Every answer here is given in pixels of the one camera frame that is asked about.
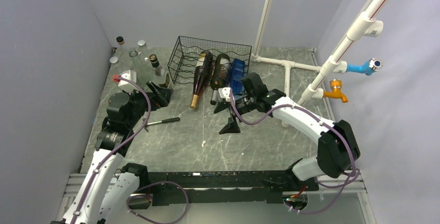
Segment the bottle black gold cap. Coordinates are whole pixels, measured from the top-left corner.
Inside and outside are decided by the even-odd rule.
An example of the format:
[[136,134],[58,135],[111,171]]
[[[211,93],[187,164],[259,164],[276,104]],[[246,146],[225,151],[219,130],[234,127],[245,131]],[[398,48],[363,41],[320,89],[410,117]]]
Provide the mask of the bottle black gold cap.
[[162,88],[171,88],[170,75],[166,69],[162,68],[157,56],[151,54],[149,60],[154,71],[153,83]]

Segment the blue tinted clear bottle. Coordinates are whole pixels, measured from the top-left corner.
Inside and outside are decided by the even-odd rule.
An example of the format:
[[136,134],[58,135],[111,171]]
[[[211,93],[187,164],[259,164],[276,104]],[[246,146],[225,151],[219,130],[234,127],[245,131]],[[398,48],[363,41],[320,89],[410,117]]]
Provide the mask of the blue tinted clear bottle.
[[145,88],[147,83],[153,79],[153,71],[145,61],[146,51],[131,49],[129,57],[133,64],[133,70],[136,72],[138,84]]

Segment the clear bottle silver cap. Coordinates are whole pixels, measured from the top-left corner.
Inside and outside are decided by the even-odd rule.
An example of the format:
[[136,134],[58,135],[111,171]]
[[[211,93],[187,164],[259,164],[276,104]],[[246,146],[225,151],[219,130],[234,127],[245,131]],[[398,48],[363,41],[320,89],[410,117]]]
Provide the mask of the clear bottle silver cap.
[[139,40],[137,42],[137,51],[139,55],[139,61],[142,64],[149,64],[150,63],[149,52],[145,40]]

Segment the clear bottle blue medallion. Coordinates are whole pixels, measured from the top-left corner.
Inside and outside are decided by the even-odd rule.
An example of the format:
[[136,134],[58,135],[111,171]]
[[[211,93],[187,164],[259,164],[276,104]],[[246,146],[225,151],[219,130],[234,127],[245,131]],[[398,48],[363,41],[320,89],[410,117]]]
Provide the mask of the clear bottle blue medallion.
[[116,42],[119,45],[117,49],[117,58],[121,65],[126,69],[132,68],[132,62],[129,55],[129,47],[125,44],[125,39],[122,36],[116,37]]

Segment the clear bottle dark neck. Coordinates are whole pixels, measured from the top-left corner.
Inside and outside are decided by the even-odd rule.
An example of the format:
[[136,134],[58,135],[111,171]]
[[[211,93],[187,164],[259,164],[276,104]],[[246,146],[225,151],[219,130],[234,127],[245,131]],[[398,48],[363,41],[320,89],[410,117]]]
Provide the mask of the clear bottle dark neck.
[[120,75],[123,72],[124,65],[121,63],[120,58],[118,58],[117,56],[112,56],[109,62],[110,62],[109,74]]

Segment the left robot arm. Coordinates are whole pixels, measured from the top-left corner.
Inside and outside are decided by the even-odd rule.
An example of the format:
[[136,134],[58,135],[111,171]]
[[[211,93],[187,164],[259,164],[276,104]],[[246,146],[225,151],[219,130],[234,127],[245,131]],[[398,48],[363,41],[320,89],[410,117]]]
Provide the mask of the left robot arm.
[[144,165],[128,163],[121,169],[114,186],[111,181],[127,154],[136,134],[134,129],[145,113],[169,104],[173,89],[148,82],[149,92],[122,91],[108,99],[101,131],[97,135],[95,151],[72,205],[59,223],[110,223],[126,204],[129,196],[144,192],[150,183]]

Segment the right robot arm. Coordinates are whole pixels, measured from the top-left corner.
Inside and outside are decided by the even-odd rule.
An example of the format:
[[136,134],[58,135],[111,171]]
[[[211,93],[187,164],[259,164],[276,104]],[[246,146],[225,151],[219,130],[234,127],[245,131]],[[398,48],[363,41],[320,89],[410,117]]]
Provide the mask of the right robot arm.
[[353,170],[349,176],[356,175],[355,162],[360,151],[348,122],[326,119],[299,106],[284,92],[268,90],[257,73],[247,74],[241,82],[244,94],[238,99],[230,87],[217,90],[220,99],[215,113],[230,111],[228,123],[219,134],[240,133],[239,122],[257,125],[272,117],[309,137],[317,145],[317,154],[294,162],[286,170],[286,184],[292,190],[299,190],[307,179],[323,175],[338,178],[349,168]]

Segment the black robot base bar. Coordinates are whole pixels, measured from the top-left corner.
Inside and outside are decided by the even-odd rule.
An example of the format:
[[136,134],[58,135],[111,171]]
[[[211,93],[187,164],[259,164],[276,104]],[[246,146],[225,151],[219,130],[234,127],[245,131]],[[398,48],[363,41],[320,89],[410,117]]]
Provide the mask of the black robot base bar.
[[149,172],[134,193],[153,206],[189,203],[265,202],[282,204],[292,194],[316,192],[313,178],[294,179],[284,170],[223,172]]

